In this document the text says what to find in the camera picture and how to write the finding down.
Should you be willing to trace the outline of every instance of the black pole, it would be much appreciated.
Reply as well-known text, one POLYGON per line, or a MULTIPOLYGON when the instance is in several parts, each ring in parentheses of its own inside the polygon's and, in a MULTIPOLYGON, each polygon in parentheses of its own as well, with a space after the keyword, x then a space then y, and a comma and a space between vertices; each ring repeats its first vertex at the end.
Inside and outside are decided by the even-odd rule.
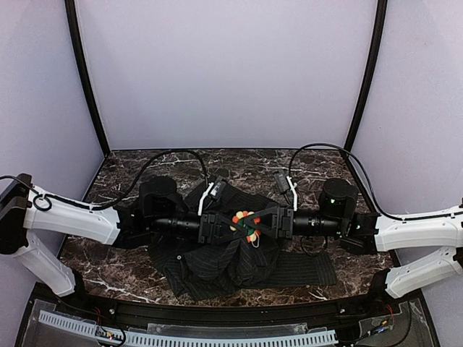
POLYGON ((388 0, 378 0, 376 7, 375 24, 373 26, 373 35, 371 37, 370 52, 368 53, 367 66, 363 75, 362 87, 360 88, 359 98, 355 106, 354 116, 350 124, 349 134, 344 144, 344 149, 350 151, 354 146, 355 137, 359 130, 360 122, 362 121, 363 111, 370 92, 371 81, 375 73, 376 61, 378 60, 379 47, 381 44, 381 36, 383 34, 384 20, 386 18, 386 8, 388 0))
POLYGON ((101 123, 100 114, 96 107, 95 96, 93 94, 92 85, 90 83, 90 77, 88 75, 87 64, 85 63, 84 50, 82 47, 82 40, 80 38, 79 23, 77 22, 77 13, 75 10, 74 0, 65 0, 67 23, 69 25, 69 34, 71 35, 72 47, 74 49, 75 62, 77 69, 79 70, 80 82, 82 83, 82 89, 84 90, 85 100, 87 101, 87 107, 90 112, 90 117, 95 127, 96 136, 100 142, 101 150, 106 157, 110 152, 108 140, 104 133, 103 124, 101 123))

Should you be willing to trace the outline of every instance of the marble tabletop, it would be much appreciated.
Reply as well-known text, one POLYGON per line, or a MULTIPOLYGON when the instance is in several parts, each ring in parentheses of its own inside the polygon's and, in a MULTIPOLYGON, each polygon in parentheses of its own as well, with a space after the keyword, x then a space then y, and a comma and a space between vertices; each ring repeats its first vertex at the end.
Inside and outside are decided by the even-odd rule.
MULTIPOLYGON (((105 160, 88 194, 87 202, 106 202, 118 197, 132 182, 141 166, 157 150, 116 151, 105 160)), ((234 186, 251 194, 259 193, 285 204, 278 194, 272 173, 286 168, 293 150, 199 150, 209 174, 223 176, 234 186)), ((169 175, 177 181, 178 190, 186 196, 202 181, 196 159, 186 153, 167 155, 148 167, 140 182, 152 176, 169 175)), ((317 207, 317 196, 323 182, 339 177, 354 184, 344 159, 335 150, 306 150, 293 163, 293 179, 303 201, 300 207, 317 207)), ((128 205, 137 196, 137 187, 122 204, 128 205)), ((367 212, 362 197, 357 211, 367 212)), ((323 240, 303 240, 306 250, 321 248, 323 240)), ((294 238, 286 250, 302 252, 300 239, 294 238)), ((113 299, 153 304, 203 307, 256 307, 299 304, 340 299, 365 294, 373 274, 393 263, 389 253, 354 256, 330 241, 327 252, 334 262, 338 283, 334 286, 305 286, 284 289, 242 289, 232 295, 194 301, 188 294, 177 298, 166 278, 153 267, 147 247, 133 250, 115 249, 96 241, 70 236, 61 252, 61 261, 77 271, 91 294, 113 299)))

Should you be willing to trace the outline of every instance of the perforated strip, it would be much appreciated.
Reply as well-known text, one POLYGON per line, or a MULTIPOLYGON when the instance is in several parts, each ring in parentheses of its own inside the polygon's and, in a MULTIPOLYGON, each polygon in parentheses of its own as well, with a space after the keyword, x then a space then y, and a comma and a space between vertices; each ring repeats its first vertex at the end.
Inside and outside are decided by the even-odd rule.
MULTIPOLYGON (((81 335, 95 338, 99 341, 109 342, 109 339, 95 336, 95 324, 81 322, 68 317, 41 311, 38 321, 48 326, 81 335)), ((105 327, 105 330, 122 339, 117 329, 105 327)), ((250 339, 205 339, 205 338, 176 338, 171 336, 149 335, 145 333, 126 332, 126 347, 321 347, 338 343, 334 330, 320 333, 282 336, 278 338, 250 338, 250 339)))

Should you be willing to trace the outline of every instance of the orange and green toy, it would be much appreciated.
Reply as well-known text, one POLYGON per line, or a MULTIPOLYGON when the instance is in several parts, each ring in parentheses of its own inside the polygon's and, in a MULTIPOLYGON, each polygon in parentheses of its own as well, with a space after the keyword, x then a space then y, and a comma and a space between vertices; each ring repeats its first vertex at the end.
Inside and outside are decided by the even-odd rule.
MULTIPOLYGON (((254 212, 252 212, 252 211, 251 212, 238 211, 237 214, 234 215, 233 218, 231 219, 231 221, 233 221, 233 223, 238 224, 239 226, 244 226, 247 229, 246 240, 247 240, 248 244, 251 243, 251 242, 254 242, 260 236, 260 231, 259 230, 255 230, 254 228, 251 228, 250 226, 245 226, 245 224, 243 222, 244 217, 247 217, 247 216, 253 215, 253 214, 254 214, 254 212)), ((257 217, 254 220, 254 223, 256 223, 256 224, 260 223, 260 218, 257 217)), ((230 226, 230 229, 232 231, 236 231, 236 228, 234 228, 233 226, 230 226)))

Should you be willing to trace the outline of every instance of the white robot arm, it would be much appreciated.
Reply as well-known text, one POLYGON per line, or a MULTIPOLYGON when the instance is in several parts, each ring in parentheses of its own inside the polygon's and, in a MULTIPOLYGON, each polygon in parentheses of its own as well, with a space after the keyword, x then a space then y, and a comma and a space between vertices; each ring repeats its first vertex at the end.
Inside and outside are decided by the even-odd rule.
MULTIPOLYGON (((30 185, 29 175, 21 174, 18 179, 30 185)), ((97 205, 63 197, 53 199, 50 208, 50 200, 41 198, 47 195, 57 197, 37 186, 34 191, 25 189, 18 182, 10 184, 0 195, 0 253, 12 255, 56 295, 67 296, 77 290, 78 274, 48 251, 30 229, 46 229, 124 247, 121 238, 127 235, 127 230, 124 230, 127 223, 123 220, 134 215, 127 216, 112 207, 96 210, 97 205)), ((435 213, 394 217, 399 220, 386 216, 375 218, 375 234, 367 236, 375 252, 409 247, 441 248, 416 262, 392 268, 387 273, 383 288, 389 296, 399 298, 417 288, 463 272, 463 208, 456 206, 435 213)), ((193 224, 194 221, 187 222, 186 228, 191 230, 193 224)), ((202 222, 196 225, 203 227, 202 222)), ((351 230, 355 229, 362 231, 352 221, 351 230)))

